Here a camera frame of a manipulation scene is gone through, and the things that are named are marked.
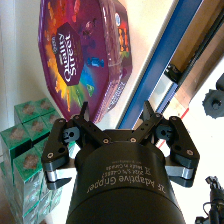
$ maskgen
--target screw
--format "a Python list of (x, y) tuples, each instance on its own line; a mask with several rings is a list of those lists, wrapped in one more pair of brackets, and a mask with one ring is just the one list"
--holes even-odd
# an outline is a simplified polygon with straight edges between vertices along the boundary
[(188, 154), (189, 156), (193, 156), (193, 155), (194, 155), (194, 153), (193, 153), (191, 150), (187, 150), (187, 154)]
[(51, 153), (48, 153), (47, 158), (51, 159), (53, 156), (54, 156), (54, 154), (51, 152)]
[(136, 139), (135, 138), (131, 138), (130, 141), (131, 142), (136, 142)]
[(103, 143), (104, 143), (104, 144), (108, 144), (108, 143), (109, 143), (109, 139), (105, 138), (105, 139), (103, 140)]

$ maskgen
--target white surface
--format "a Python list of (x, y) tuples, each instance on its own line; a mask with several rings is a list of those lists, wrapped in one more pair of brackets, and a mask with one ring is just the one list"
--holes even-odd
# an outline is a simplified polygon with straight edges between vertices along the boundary
[[(133, 89), (141, 79), (144, 65), (150, 60), (178, 1), (121, 0), (121, 2), (127, 8), (129, 16), (133, 73), (117, 106), (99, 124), (102, 129), (117, 126), (131, 99)], [(38, 50), (39, 9), (40, 0), (0, 0), (2, 34), (0, 52), (3, 53), (3, 57), (0, 58), (0, 94), (3, 99), (0, 105), (3, 107), (0, 113), (0, 127), (4, 127), (3, 129), (14, 124), (14, 105), (43, 97), (48, 97), (53, 102), (45, 84)], [(52, 216), (48, 217), (48, 223), (65, 223), (73, 183), (64, 188), (62, 203), (53, 211)]]
[(206, 116), (202, 102), (205, 99), (205, 95), (209, 92), (209, 89), (216, 90), (216, 82), (224, 73), (224, 55), (212, 69), (209, 77), (204, 82), (203, 86), (197, 92), (195, 97), (189, 104), (191, 114), (196, 118), (202, 120), (202, 125), (212, 132), (214, 137), (223, 138), (224, 117), (213, 119), (210, 116)]
[(223, 158), (224, 138), (213, 136), (201, 125), (203, 118), (194, 118), (190, 112), (183, 119), (190, 131), (190, 136), (199, 151), (200, 161), (192, 188), (183, 188), (172, 183), (179, 206), (183, 212), (186, 224), (194, 224), (197, 216), (204, 216), (203, 204), (210, 201), (210, 186), (205, 182), (208, 176), (217, 176), (224, 187)]
[(12, 78), (15, 71), (15, 26), (10, 24), (10, 18), (14, 18), (13, 1), (4, 4), (0, 1), (0, 132), (9, 127), (9, 116), (12, 119), (12, 112), (8, 115), (11, 105), (16, 102), (16, 77)]

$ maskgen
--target blue strip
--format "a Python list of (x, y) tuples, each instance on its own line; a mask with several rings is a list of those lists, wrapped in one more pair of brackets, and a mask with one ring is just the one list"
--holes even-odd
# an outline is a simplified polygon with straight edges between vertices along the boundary
[(149, 62), (146, 72), (135, 92), (134, 97), (119, 126), (120, 129), (132, 129), (143, 110), (145, 100), (148, 100), (170, 62), (187, 27), (193, 19), (203, 0), (179, 0), (167, 28)]
[(166, 108), (167, 104), (172, 100), (175, 95), (175, 90), (177, 89), (178, 85), (173, 83), (170, 87), (169, 91), (167, 92), (166, 96), (164, 97), (163, 101), (160, 103), (159, 107), (157, 108), (156, 112), (163, 113), (164, 109)]

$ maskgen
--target stacked boxes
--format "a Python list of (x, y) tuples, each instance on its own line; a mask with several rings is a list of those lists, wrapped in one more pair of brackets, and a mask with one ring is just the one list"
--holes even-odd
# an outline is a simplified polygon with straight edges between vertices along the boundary
[(37, 108), (37, 112), (41, 116), (44, 116), (45, 114), (48, 114), (50, 112), (55, 111), (55, 109), (52, 106), (51, 102), (47, 98), (44, 98), (44, 99), (41, 99), (41, 100), (36, 101), (34, 103), (34, 105)]
[(32, 141), (32, 146), (49, 135), (49, 129), (46, 127), (41, 117), (37, 117), (31, 121), (28, 121), (24, 123), (23, 126), (29, 133)]
[(54, 122), (59, 118), (60, 118), (60, 115), (57, 111), (53, 111), (49, 114), (42, 116), (42, 119), (43, 119), (45, 125), (49, 128), (49, 130), (52, 129)]
[(15, 200), (26, 214), (38, 201), (43, 179), (41, 159), (35, 148), (14, 160)]
[(50, 211), (54, 210), (54, 208), (60, 203), (61, 193), (62, 193), (62, 188), (52, 191)]
[(39, 116), (40, 114), (33, 101), (22, 103), (14, 107), (15, 124), (25, 123)]
[(47, 189), (41, 164), (47, 136), (60, 116), (47, 98), (14, 108), (15, 126), (0, 133), (3, 186), (16, 221), (36, 224), (60, 201), (61, 189)]
[(49, 191), (41, 200), (39, 203), (39, 211), (38, 211), (38, 222), (40, 223), (46, 215), (50, 212), (50, 206), (51, 206), (51, 197), (52, 197), (52, 191)]
[(22, 124), (1, 132), (6, 177), (13, 184), (13, 160), (31, 147), (31, 139)]

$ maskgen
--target purple chocolate tin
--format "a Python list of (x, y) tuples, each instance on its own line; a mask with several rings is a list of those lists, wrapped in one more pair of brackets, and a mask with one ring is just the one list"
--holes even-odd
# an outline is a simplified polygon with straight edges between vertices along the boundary
[(100, 121), (132, 71), (127, 12), (116, 0), (42, 0), (39, 49), (48, 90), (67, 120), (88, 101), (90, 120)]

